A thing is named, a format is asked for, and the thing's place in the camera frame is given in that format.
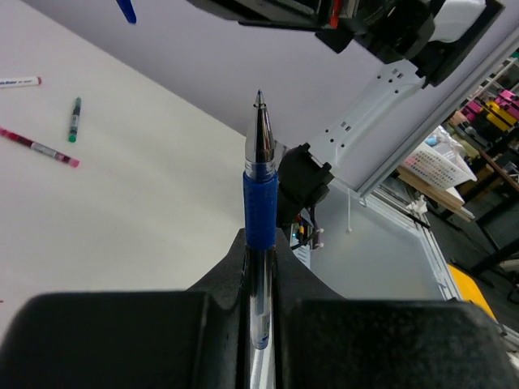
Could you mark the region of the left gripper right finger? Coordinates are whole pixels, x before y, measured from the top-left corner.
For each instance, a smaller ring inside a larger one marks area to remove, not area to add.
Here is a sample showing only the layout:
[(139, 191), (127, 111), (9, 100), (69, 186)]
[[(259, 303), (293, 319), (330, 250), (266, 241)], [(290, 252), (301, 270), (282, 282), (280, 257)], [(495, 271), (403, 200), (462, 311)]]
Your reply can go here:
[(272, 276), (279, 388), (515, 388), (497, 328), (463, 301), (340, 296), (276, 233)]

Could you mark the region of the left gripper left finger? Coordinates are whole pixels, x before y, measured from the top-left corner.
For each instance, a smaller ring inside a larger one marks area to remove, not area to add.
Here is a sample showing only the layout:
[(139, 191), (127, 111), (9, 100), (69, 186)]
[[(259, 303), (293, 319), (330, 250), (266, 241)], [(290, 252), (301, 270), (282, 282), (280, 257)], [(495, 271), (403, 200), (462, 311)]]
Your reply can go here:
[(184, 291), (47, 293), (1, 345), (4, 388), (245, 388), (245, 233)]

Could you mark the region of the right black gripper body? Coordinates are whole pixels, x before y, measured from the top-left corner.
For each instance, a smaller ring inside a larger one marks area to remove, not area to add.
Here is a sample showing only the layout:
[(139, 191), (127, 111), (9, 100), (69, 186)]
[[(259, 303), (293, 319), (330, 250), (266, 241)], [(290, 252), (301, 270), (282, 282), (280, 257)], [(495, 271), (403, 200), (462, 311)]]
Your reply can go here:
[(243, 26), (313, 32), (335, 53), (357, 41), (375, 55), (415, 55), (435, 23), (427, 1), (192, 1)]

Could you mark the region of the blue gel pen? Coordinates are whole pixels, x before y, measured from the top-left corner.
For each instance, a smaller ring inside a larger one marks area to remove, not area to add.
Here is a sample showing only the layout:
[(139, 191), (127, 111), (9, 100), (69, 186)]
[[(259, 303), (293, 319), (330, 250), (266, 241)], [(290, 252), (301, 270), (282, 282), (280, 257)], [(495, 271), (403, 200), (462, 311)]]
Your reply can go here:
[(268, 346), (271, 318), (272, 261), (277, 230), (278, 174), (268, 108), (256, 93), (253, 120), (245, 143), (242, 175), (247, 260), (251, 278), (250, 333), (257, 349)]

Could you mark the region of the red gel pen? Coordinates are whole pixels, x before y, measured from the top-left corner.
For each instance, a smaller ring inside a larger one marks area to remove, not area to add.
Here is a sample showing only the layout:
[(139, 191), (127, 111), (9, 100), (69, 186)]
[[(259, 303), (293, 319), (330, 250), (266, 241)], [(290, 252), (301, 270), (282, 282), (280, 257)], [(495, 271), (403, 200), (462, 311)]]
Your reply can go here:
[(79, 166), (79, 160), (74, 159), (70, 156), (67, 156), (61, 152), (58, 152), (51, 147), (47, 147), (41, 143), (23, 137), (22, 135), (18, 135), (14, 132), (11, 132), (5, 128), (1, 128), (1, 136), (5, 139), (9, 139), (12, 142), (20, 144), (24, 147), (30, 148), (35, 152), (39, 152), (42, 155), (45, 155), (49, 158), (57, 160), (61, 163), (69, 165), (73, 168), (77, 168)]

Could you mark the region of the blue pen cap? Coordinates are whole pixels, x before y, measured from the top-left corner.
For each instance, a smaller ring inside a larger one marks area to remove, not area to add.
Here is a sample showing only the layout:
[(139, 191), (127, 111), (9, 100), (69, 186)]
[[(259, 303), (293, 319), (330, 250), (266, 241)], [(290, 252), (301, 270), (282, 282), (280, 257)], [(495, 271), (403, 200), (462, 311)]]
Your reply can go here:
[(129, 24), (136, 24), (137, 18), (131, 0), (116, 0), (119, 9)]

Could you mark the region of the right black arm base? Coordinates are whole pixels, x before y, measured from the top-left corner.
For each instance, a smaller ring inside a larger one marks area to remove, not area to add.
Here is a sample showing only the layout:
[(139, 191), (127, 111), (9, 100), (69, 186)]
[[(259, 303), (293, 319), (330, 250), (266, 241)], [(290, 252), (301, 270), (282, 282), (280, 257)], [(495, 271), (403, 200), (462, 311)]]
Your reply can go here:
[(321, 230), (315, 219), (317, 204), (329, 193), (332, 166), (318, 163), (311, 146), (304, 143), (287, 151), (278, 167), (277, 227), (286, 238), (296, 238), (290, 247), (316, 247)]

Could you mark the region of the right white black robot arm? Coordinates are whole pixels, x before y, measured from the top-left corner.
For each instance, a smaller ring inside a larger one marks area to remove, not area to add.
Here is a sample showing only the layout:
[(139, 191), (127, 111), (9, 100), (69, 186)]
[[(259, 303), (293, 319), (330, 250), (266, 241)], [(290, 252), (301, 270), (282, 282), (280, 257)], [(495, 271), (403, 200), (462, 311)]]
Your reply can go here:
[(504, 9), (498, 1), (194, 1), (243, 26), (312, 32), (335, 53), (352, 41), (384, 65), (310, 142), (320, 165), (340, 168), (354, 146), (402, 101), (447, 79)]

